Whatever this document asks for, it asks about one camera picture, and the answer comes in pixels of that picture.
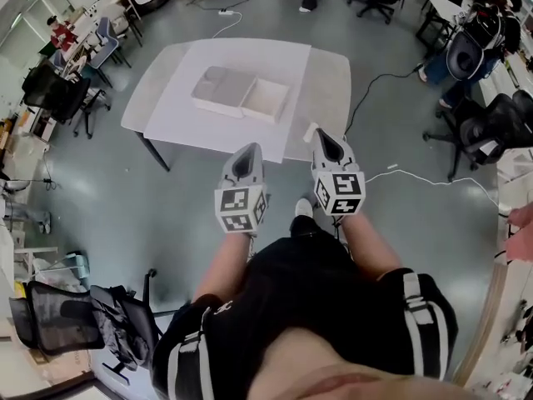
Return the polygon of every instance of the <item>white cable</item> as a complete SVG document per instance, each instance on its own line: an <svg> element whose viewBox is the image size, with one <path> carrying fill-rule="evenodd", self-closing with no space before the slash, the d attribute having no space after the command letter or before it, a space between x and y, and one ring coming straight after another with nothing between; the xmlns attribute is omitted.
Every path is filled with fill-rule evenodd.
<svg viewBox="0 0 533 400"><path fill-rule="evenodd" d="M404 173L405 175L412 176L412 177L414 177L416 179L420 179L421 181L424 181L426 183L430 183L431 185L435 185L435 186L437 186L437 185L451 185L452 183L459 183L460 181L472 181L479 188L481 188L483 190L483 192L486 194L486 196L489 198L489 200L491 200L491 202L493 202L496 205L497 208L500 208L500 205L491 197L491 195L488 193L488 191L486 191L485 188L472 177L462 177L461 179L455 179L454 181L444 182L444 183L443 182L432 182L429 179L425 179L424 177L419 177L418 175L415 175L414 173L410 173L410 172L407 172L407 171L401 170L401 169L396 169L396 170L393 170L391 172L379 173L379 174L375 175L375 177L371 177L370 179L368 179L366 181L366 183L371 183L374 179L377 179L379 177L384 177L385 175L392 175L393 173L397 173L397 172Z"/></svg>
<svg viewBox="0 0 533 400"><path fill-rule="evenodd" d="M239 15L239 20L235 23L233 23L232 25L228 25L227 27L224 27L222 30L220 30L219 32L217 32L217 34L215 34L212 38L215 38L218 34L220 34L222 31L226 31L228 28L231 28L233 27L234 25L237 25L241 20L242 20L242 13L240 12L234 12L232 13L232 15Z"/></svg>

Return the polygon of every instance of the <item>gray floor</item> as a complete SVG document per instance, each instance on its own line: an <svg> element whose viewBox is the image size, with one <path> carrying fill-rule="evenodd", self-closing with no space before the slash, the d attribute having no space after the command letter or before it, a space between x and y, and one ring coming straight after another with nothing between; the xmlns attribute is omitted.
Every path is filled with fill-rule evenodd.
<svg viewBox="0 0 533 400"><path fill-rule="evenodd" d="M134 87L153 58L168 44L209 38L232 22L216 12L171 0L144 18L143 48L125 47L133 68L107 65L116 83L112 110L97 113L94 138L72 136L60 126L47 155L59 188L36 187L32 200L54 216L54 236L64 250L81 248L91 263L90 282L125 284L142 290L142 275L156 268L152 301L157 310L174 308L190 297L222 240L212 191L227 155L159 143L172 165L164 172L120 121ZM240 0L203 0L206 7ZM425 49L415 32L422 22L420 0L407 0L389 26L377 16L355 16L346 0L320 0L313 13L301 14L301 0L253 0L241 5L243 19L223 37L271 38L310 43L346 55L351 63L354 107L367 84L380 73L408 73ZM348 141L367 177L393 164L433 181L445 181L451 148L424 143L427 128L446 130L433 117L441 90L417 76L384 78L356 115ZM460 176L470 176L463 162ZM485 167L475 178L493 190L496 170ZM256 241L263 248L287 235L294 204L311 180L309 165L285 161L266 164L271 206ZM403 174L368 185L364 211L405 265L428 272L456 310L460 333L452 369L470 345L491 279L496 246L496 207L471 182L432 187ZM95 356L101 359L104 352ZM154 398L147 374L138 372L134 398Z"/></svg>

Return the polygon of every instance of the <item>red shirt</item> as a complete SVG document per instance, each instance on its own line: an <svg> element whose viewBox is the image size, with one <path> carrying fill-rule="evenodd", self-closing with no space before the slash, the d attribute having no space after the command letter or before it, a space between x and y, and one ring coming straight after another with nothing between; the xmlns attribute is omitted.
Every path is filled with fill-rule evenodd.
<svg viewBox="0 0 533 400"><path fill-rule="evenodd" d="M67 28L67 26L61 23L59 24L57 28L53 29L52 31L53 31L53 35L50 37L50 41L56 48L62 49L65 52L72 46L72 44L77 39L77 35L74 34L72 31L70 31ZM65 36L62 42L60 42L58 39L59 36L61 35Z"/></svg>

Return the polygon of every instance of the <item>white table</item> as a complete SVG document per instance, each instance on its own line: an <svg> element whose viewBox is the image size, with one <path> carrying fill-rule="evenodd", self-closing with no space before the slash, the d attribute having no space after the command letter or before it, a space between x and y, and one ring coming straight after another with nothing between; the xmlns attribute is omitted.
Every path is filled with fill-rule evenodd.
<svg viewBox="0 0 533 400"><path fill-rule="evenodd" d="M153 157L164 162L144 132L169 80L193 42L165 47L146 70L122 116L123 128L133 130ZM285 158L298 158L297 144L309 127L309 120L331 134L343 136L350 112L351 74L348 59L336 53L312 48L301 86L300 96L285 149Z"/></svg>

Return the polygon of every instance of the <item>foot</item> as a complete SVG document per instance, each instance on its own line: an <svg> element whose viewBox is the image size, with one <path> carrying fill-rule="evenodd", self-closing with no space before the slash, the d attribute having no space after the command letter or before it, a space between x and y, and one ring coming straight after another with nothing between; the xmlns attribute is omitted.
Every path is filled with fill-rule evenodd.
<svg viewBox="0 0 533 400"><path fill-rule="evenodd" d="M313 206L311 205L311 202L309 200L307 200L306 198L301 198L296 204L296 209L294 213L297 217L304 216L313 218Z"/></svg>
<svg viewBox="0 0 533 400"><path fill-rule="evenodd" d="M447 110L451 110L453 107L448 103L446 102L444 99L439 99L439 105Z"/></svg>
<svg viewBox="0 0 533 400"><path fill-rule="evenodd" d="M424 67L418 70L418 77L420 78L420 80L422 80L422 82L427 83L427 75L424 71Z"/></svg>

